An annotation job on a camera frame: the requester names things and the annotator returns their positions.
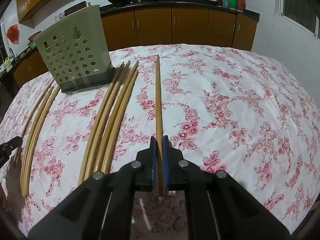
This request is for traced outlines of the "lower wooden kitchen cabinets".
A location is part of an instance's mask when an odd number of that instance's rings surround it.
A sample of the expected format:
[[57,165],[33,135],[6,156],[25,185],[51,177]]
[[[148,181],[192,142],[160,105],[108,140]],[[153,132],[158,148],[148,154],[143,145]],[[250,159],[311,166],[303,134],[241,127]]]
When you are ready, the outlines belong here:
[[[222,8],[164,5],[101,16],[109,53],[135,46],[198,44],[252,49],[259,16]],[[37,47],[14,70],[21,86],[50,72]]]

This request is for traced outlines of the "yellow detergent bottle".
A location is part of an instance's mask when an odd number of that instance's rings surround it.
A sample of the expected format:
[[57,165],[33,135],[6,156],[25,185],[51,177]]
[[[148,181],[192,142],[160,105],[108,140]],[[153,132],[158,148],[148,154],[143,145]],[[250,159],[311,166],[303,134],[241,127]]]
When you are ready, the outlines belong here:
[[6,72],[9,72],[12,69],[11,58],[7,57],[3,63],[4,69]]

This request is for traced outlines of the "sink faucet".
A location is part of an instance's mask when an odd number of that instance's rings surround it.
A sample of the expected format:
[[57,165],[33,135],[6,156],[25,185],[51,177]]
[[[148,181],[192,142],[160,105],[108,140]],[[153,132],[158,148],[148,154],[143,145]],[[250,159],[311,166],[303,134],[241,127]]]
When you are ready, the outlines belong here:
[[10,54],[11,54],[12,59],[13,59],[14,61],[17,61],[17,57],[16,57],[15,53],[13,52],[13,50],[12,50],[11,48],[9,48],[9,52],[10,52]]

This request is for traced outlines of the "stacked bowls on counter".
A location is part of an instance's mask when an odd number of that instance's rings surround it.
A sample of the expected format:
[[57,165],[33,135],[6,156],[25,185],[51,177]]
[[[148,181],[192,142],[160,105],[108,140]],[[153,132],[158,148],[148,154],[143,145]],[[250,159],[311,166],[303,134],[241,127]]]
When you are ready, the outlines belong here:
[[31,35],[31,36],[28,38],[28,40],[29,40],[28,47],[29,47],[30,49],[33,49],[33,48],[36,46],[35,43],[34,43],[34,38],[35,38],[37,35],[39,35],[40,33],[41,33],[41,31],[38,31],[38,32],[34,33],[33,35]]

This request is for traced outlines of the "green perforated utensil holder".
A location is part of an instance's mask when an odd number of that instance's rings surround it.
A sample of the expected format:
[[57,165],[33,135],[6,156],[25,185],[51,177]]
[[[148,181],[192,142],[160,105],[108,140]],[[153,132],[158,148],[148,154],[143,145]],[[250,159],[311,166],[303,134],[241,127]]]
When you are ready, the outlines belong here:
[[63,93],[108,84],[114,77],[98,5],[64,17],[34,41]]

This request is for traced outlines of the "dark cutting board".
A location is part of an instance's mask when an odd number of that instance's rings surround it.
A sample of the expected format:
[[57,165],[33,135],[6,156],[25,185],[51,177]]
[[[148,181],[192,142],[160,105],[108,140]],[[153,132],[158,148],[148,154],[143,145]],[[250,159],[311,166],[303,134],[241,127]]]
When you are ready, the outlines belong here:
[[68,16],[68,15],[70,15],[70,14],[72,14],[72,13],[78,11],[78,10],[81,10],[81,9],[85,8],[85,7],[87,7],[87,2],[86,1],[82,1],[82,2],[80,2],[78,4],[76,4],[76,5],[73,5],[72,7],[68,8],[68,9],[66,9],[64,11],[65,16]]

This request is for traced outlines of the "right window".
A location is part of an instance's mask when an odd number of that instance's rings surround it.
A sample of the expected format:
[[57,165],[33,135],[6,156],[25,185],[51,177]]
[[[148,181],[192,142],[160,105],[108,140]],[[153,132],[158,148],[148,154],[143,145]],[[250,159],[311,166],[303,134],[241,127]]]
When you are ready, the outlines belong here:
[[319,39],[319,0],[280,0],[280,15]]

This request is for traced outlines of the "red plastic bag on wall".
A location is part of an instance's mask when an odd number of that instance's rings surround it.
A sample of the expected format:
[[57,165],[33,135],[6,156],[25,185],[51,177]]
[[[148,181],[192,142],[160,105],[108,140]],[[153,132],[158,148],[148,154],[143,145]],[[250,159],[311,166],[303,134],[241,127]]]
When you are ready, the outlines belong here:
[[7,29],[6,36],[12,44],[19,44],[20,31],[18,29],[18,25],[17,24],[11,25]]

